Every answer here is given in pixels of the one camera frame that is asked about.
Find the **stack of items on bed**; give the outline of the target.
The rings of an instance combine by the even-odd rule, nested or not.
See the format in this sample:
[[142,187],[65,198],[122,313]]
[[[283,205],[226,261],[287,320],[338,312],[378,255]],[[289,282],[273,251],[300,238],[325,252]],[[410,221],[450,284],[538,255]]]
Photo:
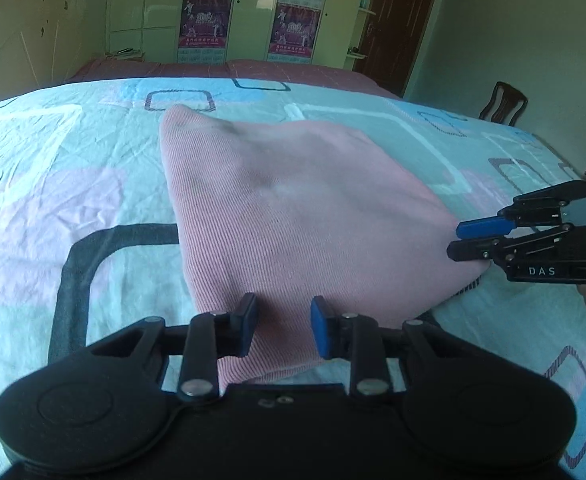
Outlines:
[[108,52],[104,57],[107,60],[142,62],[144,60],[144,52],[140,49],[126,48],[114,52]]

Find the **pink knit sweater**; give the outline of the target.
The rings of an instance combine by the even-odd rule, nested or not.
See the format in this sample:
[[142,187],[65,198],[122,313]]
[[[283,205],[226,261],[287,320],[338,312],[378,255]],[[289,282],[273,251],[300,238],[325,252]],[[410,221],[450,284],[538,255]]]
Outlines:
[[275,382],[320,358],[310,304],[398,327],[486,270],[447,255],[457,219],[363,132],[333,122],[228,122],[169,108],[159,126],[183,273],[199,312],[251,292],[258,326],[223,386]]

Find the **lower right pink poster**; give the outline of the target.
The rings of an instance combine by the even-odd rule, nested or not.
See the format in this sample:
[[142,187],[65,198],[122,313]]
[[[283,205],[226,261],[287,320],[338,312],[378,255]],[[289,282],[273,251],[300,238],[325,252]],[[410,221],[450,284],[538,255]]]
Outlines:
[[270,33],[267,60],[310,64],[319,20],[320,12],[317,10],[279,3]]

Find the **dark wooden chair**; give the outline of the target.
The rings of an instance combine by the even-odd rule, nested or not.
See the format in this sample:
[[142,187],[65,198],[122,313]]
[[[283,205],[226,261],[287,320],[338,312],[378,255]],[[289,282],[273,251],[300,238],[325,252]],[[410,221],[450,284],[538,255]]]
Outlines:
[[514,127],[528,105],[525,94],[504,81],[497,81],[490,99],[480,111],[478,118],[485,122]]

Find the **red plaid bed cover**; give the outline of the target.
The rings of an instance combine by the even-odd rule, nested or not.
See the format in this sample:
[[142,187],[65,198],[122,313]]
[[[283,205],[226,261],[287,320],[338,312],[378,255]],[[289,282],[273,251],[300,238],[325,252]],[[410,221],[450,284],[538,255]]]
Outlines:
[[84,64],[68,82],[124,78],[235,78],[307,84],[322,88],[351,91],[397,99],[367,76],[318,65],[235,60],[221,65],[165,64],[138,60],[96,58]]

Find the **dark wooden door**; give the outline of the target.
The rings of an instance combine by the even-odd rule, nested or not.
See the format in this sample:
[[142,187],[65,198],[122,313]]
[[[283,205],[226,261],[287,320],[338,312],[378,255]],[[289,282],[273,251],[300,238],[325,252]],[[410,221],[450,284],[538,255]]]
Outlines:
[[407,88],[434,0],[369,0],[355,71],[395,96]]

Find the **lower left pink poster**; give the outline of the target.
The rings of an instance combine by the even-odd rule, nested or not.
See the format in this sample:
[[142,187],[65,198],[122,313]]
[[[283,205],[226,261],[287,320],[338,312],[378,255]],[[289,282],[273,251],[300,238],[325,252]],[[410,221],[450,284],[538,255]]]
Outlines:
[[182,0],[178,63],[225,62],[231,3],[232,0]]

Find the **corner wall shelves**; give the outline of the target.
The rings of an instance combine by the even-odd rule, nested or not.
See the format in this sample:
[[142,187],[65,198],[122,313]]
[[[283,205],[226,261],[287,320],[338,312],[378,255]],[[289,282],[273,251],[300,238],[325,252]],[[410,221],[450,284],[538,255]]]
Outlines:
[[351,70],[357,62],[366,58],[365,51],[363,51],[363,37],[365,36],[367,23],[374,15],[372,0],[359,0],[357,18],[344,63],[346,70]]

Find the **cream rounded headboard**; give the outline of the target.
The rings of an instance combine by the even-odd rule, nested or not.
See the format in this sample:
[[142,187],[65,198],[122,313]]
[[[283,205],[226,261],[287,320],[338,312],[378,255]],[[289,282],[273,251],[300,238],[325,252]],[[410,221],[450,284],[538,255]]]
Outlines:
[[62,84],[90,58],[85,0],[0,0],[0,101]]

